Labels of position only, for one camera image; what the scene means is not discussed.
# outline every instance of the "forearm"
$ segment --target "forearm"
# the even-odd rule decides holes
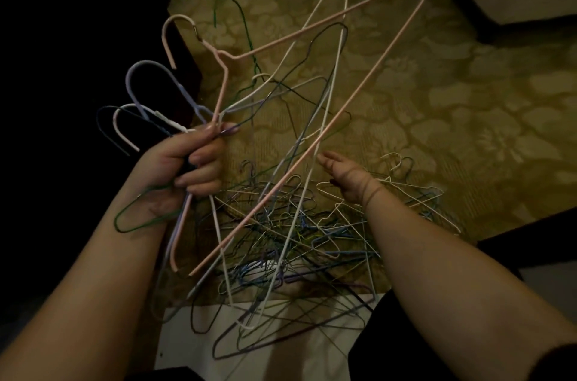
[[[116,232],[114,217],[133,198],[123,188],[113,200],[68,274],[2,355],[3,379],[124,377],[165,230]],[[144,211],[133,217],[149,218]]]
[[[403,309],[463,379],[524,379],[574,326],[496,261],[372,183],[365,213]]]

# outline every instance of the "person's right hand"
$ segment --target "person's right hand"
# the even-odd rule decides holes
[[[322,168],[335,179],[343,197],[348,202],[366,206],[372,195],[381,187],[363,167],[343,155],[324,151],[317,155]]]

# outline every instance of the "hand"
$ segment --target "hand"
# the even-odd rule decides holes
[[[237,131],[233,123],[223,123],[221,129],[231,129],[227,135]],[[184,190],[197,197],[215,194],[220,190],[223,168],[220,158],[226,143],[221,137],[215,138],[217,135],[218,130],[209,124],[194,132],[167,138],[142,155],[123,187],[127,195],[134,199],[149,187],[171,183],[173,186],[143,195],[137,202],[140,205],[134,204],[136,211],[139,211],[139,219],[143,206],[154,217],[177,210],[182,204]],[[185,158],[196,165],[197,169],[176,177]]]
[[[324,151],[317,155],[322,168],[335,179],[344,199],[366,206],[372,195],[381,188],[363,167],[343,155]]]

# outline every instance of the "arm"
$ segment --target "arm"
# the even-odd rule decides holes
[[[319,162],[361,203],[403,309],[464,380],[524,380],[547,351],[577,341],[575,326],[506,268],[406,207],[335,152]]]
[[[0,379],[124,377],[166,225],[121,234],[114,229],[114,217],[146,187],[171,182],[188,155],[199,168],[177,178],[175,185],[200,196],[220,190],[218,158],[224,141],[214,136],[213,128],[177,135],[142,156],[68,274],[0,356]],[[146,195],[130,208],[122,226],[178,209],[183,196],[177,188]]]

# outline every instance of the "person's left hand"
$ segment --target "person's left hand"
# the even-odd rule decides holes
[[[233,123],[223,123],[220,130],[230,130],[227,135],[237,131]],[[135,198],[149,187],[172,186],[146,193],[134,207],[142,211],[144,206],[158,217],[177,210],[185,190],[197,197],[217,193],[222,185],[221,157],[226,149],[225,140],[215,138],[218,132],[213,124],[201,126],[194,132],[167,138],[142,155],[122,187],[126,195]],[[177,177],[185,158],[197,169]]]

